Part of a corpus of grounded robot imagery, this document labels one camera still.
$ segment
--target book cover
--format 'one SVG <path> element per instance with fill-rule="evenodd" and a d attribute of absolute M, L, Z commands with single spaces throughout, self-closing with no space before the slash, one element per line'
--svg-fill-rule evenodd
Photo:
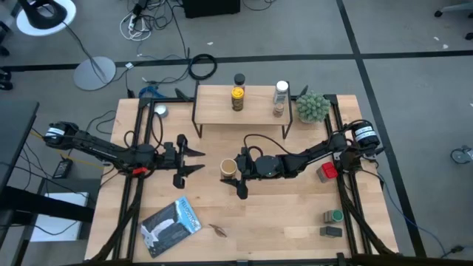
<path fill-rule="evenodd" d="M 164 251 L 201 229 L 186 197 L 181 197 L 141 223 L 141 234 L 149 254 L 156 258 Z"/>

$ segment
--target white lamp base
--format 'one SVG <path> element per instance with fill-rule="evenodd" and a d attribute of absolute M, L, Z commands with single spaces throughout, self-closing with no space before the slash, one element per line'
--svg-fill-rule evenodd
<path fill-rule="evenodd" d="M 90 59 L 87 59 L 74 71 L 74 83 L 80 89 L 88 91 L 100 89 L 115 77 L 117 67 L 110 58 L 95 56 L 93 59 L 97 64 L 95 68 L 92 68 Z"/>

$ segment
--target floor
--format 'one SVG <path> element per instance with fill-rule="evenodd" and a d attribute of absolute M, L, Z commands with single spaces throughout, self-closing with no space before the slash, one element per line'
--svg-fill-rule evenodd
<path fill-rule="evenodd" d="M 252 7 L 264 6 L 260 0 L 246 2 Z M 379 159 L 379 172 L 387 181 L 394 203 L 401 206 L 398 194 L 403 199 L 405 192 L 415 221 L 449 250 L 455 245 L 473 245 L 473 168 L 455 165 L 449 158 L 452 149 L 473 145 L 473 126 L 467 123 L 473 118 L 473 42 L 463 39 L 473 31 L 473 20 L 467 18 L 468 11 L 445 13 L 441 18 L 435 18 L 433 13 L 460 2 L 278 0 L 261 12 L 242 6 L 242 12 L 236 15 L 194 19 L 185 18 L 182 10 L 175 11 L 191 55 L 209 53 L 219 60 L 215 75 L 203 83 L 231 83 L 235 73 L 243 72 L 250 84 L 288 80 L 293 94 L 307 84 L 316 92 L 356 95 L 364 118 L 375 122 L 388 148 L 388 155 Z M 71 28 L 90 53 L 114 60 L 119 66 L 118 74 L 128 61 L 152 60 L 137 54 L 155 58 L 183 55 L 175 24 L 153 32 L 140 49 L 138 43 L 125 40 L 118 30 L 120 20 L 128 13 L 125 0 L 76 0 L 75 4 L 78 13 Z M 58 120 L 85 127 L 92 118 L 116 109 L 118 100 L 126 98 L 125 78 L 95 92 L 75 87 L 75 65 L 70 64 L 82 62 L 85 55 L 66 31 L 35 38 L 13 26 L 13 34 L 3 45 L 12 55 L 0 58 L 0 64 L 16 71 L 16 87 L 1 96 L 39 101 L 34 127 L 40 132 Z M 129 71 L 128 87 L 137 93 L 146 86 L 142 78 L 179 77 L 186 69 L 182 64 L 160 64 L 150 61 L 149 66 L 136 66 Z M 210 69 L 210 64 L 200 64 L 194 71 L 199 74 Z M 175 88 L 191 95 L 194 82 L 187 78 L 162 85 L 159 92 L 173 97 Z M 111 127 L 109 123 L 101 129 L 109 131 Z M 91 133 L 109 137 L 93 127 Z M 34 137 L 28 143 L 44 168 L 54 171 L 59 154 Z M 80 152 L 73 152 L 72 156 L 98 163 Z M 14 174 L 11 185 L 24 186 L 27 175 Z M 97 180 L 100 174 L 98 168 L 76 163 L 70 178 Z M 30 189 L 38 184 L 33 179 Z M 429 257 L 443 254 L 429 233 L 421 230 L 420 238 L 415 231 L 409 234 L 405 219 L 388 195 L 386 201 L 400 252 L 414 256 L 425 249 Z M 402 201 L 404 213 L 412 218 L 408 205 Z M 10 229 L 8 245 L 0 250 L 2 261 L 11 260 L 9 251 L 20 235 L 20 228 Z M 34 243 L 28 247 L 23 265 L 80 262 L 85 247 L 86 240 Z M 473 248 L 449 258 L 473 259 Z"/>

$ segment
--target succulent plant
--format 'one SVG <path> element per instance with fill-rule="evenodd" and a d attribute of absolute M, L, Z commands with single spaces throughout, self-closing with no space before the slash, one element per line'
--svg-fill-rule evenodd
<path fill-rule="evenodd" d="M 308 92 L 296 102 L 299 119 L 304 123 L 322 122 L 330 108 L 330 101 L 315 92 Z"/>

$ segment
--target white cord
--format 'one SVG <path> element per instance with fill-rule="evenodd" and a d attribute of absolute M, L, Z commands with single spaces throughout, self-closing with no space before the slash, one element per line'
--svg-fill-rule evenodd
<path fill-rule="evenodd" d="M 125 21 L 130 18 L 132 16 L 132 12 L 128 13 L 128 15 L 126 15 L 121 21 L 120 21 L 120 25 L 119 25 L 119 28 L 120 28 L 120 33 L 121 35 L 127 39 L 127 40 L 130 40 L 130 41 L 144 41 L 146 40 L 147 38 L 149 38 L 151 36 L 151 30 L 148 30 L 146 28 L 146 25 L 145 25 L 145 20 L 144 18 L 141 18 L 141 30 L 139 31 L 136 31 L 135 33 L 133 33 L 134 30 L 130 30 L 128 29 L 128 36 L 125 35 L 125 33 L 123 33 L 123 24 L 125 23 Z M 148 35 L 146 37 L 143 37 L 143 38 L 140 38 L 144 33 L 148 33 Z"/>

